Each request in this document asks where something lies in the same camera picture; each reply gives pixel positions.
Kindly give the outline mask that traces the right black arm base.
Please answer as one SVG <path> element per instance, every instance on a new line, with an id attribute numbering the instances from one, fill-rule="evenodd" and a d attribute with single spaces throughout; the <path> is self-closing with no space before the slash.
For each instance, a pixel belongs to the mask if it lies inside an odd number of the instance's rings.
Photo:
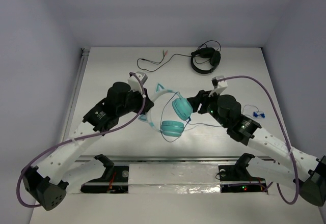
<path id="1" fill-rule="evenodd" d="M 247 171 L 251 159 L 255 159 L 255 156 L 244 153 L 235 164 L 219 166 L 215 178 L 221 182 L 221 193 L 268 193 L 269 185 L 265 179 L 253 177 Z"/>

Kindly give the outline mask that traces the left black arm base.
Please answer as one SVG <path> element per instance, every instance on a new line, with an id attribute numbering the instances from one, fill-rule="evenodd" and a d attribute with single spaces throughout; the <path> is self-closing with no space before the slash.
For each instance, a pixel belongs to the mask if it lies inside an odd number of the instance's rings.
<path id="1" fill-rule="evenodd" d="M 104 171 L 99 178 L 92 179 L 81 186 L 82 193 L 128 193 L 129 166 L 118 165 L 103 154 L 94 159 L 101 162 Z"/>

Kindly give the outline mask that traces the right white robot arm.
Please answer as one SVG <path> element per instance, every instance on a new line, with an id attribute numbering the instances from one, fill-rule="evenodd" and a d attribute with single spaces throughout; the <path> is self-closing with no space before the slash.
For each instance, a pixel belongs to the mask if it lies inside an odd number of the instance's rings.
<path id="1" fill-rule="evenodd" d="M 209 95 L 201 90 L 187 99 L 193 112 L 210 114 L 236 142 L 255 149 L 272 162 L 244 153 L 226 173 L 246 180 L 260 177 L 296 191 L 308 203 L 322 207 L 325 204 L 325 157 L 317 158 L 287 144 L 258 122 L 241 113 L 241 105 L 231 95 Z"/>

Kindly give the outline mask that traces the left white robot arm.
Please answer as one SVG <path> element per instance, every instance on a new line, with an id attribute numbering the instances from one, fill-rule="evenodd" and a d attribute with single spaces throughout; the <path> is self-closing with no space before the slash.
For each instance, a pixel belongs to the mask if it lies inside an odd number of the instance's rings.
<path id="1" fill-rule="evenodd" d="M 130 78 L 128 82 L 115 82 L 107 96 L 84 115 L 65 141 L 43 151 L 23 168 L 16 187 L 17 199 L 23 206 L 30 207 L 20 195 L 23 185 L 36 200 L 36 208 L 50 211 L 68 192 L 80 191 L 83 184 L 95 179 L 110 180 L 114 175 L 114 163 L 103 154 L 74 169 L 71 166 L 103 136 L 119 131 L 135 120 L 132 118 L 119 126 L 122 116 L 135 113 L 138 117 L 153 106 L 143 81 Z"/>

